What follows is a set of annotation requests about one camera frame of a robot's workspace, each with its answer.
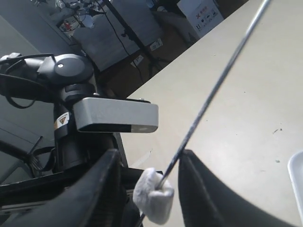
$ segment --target warning label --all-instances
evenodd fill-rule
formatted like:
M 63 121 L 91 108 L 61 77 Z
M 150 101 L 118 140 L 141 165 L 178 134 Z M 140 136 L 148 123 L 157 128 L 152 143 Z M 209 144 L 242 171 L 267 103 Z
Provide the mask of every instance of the warning label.
M 55 130 L 68 124 L 68 121 L 70 120 L 70 113 L 66 112 L 62 114 L 60 117 L 57 118 L 57 120 L 54 123 Z

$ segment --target metal rod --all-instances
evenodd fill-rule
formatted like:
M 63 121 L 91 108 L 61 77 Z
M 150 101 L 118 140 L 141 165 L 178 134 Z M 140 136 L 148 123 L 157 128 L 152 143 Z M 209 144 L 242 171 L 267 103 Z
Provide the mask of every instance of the metal rod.
M 169 174 L 171 173 L 172 169 L 174 168 L 175 164 L 177 163 L 178 159 L 180 158 L 180 156 L 182 155 L 185 146 L 187 145 L 188 141 L 190 140 L 191 136 L 194 134 L 198 124 L 200 123 L 202 117 L 204 116 L 205 112 L 207 111 L 209 105 L 211 104 L 212 100 L 214 99 L 215 95 L 217 94 L 218 90 L 220 89 L 222 83 L 224 82 L 224 80 L 226 79 L 228 73 L 230 72 L 230 70 L 232 69 L 234 63 L 236 62 L 238 56 L 240 55 L 243 47 L 245 46 L 246 42 L 249 40 L 252 32 L 254 31 L 256 25 L 258 24 L 259 20 L 261 19 L 261 17 L 264 15 L 264 12 L 266 11 L 267 7 L 269 6 L 271 0 L 263 0 L 262 4 L 260 5 L 258 11 L 256 12 L 253 20 L 251 21 L 249 27 L 246 30 L 246 33 L 244 35 L 244 37 L 242 38 L 241 42 L 239 43 L 239 45 L 237 46 L 236 50 L 234 51 L 232 57 L 230 58 L 230 60 L 228 61 L 227 65 L 225 66 L 221 76 L 219 77 L 217 83 L 215 84 L 214 88 L 212 89 L 211 93 L 209 94 L 209 96 L 207 97 L 205 103 L 203 104 L 201 110 L 199 111 L 196 119 L 194 120 L 193 124 L 191 125 L 189 131 L 187 132 L 185 138 L 183 139 L 183 141 L 181 142 L 180 147 L 178 148 L 175 156 L 173 157 L 172 161 L 169 164 L 169 167 L 167 168 L 165 174 L 163 175 L 163 178 L 161 179 L 159 185 L 157 185 L 156 189 L 160 189 L 164 182 L 167 180 Z M 137 222 L 136 227 L 140 227 L 140 225 L 142 224 L 142 221 L 144 219 L 145 215 L 142 214 L 140 216 L 139 221 Z

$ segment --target cardboard box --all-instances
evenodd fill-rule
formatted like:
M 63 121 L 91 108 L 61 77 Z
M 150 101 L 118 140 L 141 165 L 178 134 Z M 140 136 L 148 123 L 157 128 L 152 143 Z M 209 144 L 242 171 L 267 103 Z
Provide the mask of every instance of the cardboard box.
M 187 46 L 175 28 L 169 26 L 165 27 L 164 30 L 164 36 L 147 46 L 147 48 L 155 58 L 173 61 L 187 49 Z M 139 68 L 141 78 L 134 64 Z M 160 62 L 160 64 L 162 67 L 165 67 L 169 63 Z M 126 98 L 157 73 L 158 71 L 153 68 L 150 75 L 150 62 L 148 58 L 141 51 L 137 51 L 104 72 L 101 75 L 100 82 L 106 81 L 107 86 L 118 97 Z
M 213 0 L 180 0 L 178 7 L 185 17 L 168 12 L 153 15 L 177 28 L 189 43 L 196 42 L 224 20 Z

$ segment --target white tabletop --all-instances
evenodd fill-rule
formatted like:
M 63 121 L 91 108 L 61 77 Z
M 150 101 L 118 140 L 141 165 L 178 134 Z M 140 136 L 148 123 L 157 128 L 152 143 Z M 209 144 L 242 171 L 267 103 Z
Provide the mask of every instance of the white tabletop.
M 166 169 L 260 3 L 250 0 L 130 96 L 160 110 L 155 133 L 122 136 L 130 165 Z M 272 1 L 187 146 L 239 195 L 296 226 L 287 162 L 303 149 L 302 9 L 301 0 Z M 165 226 L 183 226 L 178 192 Z

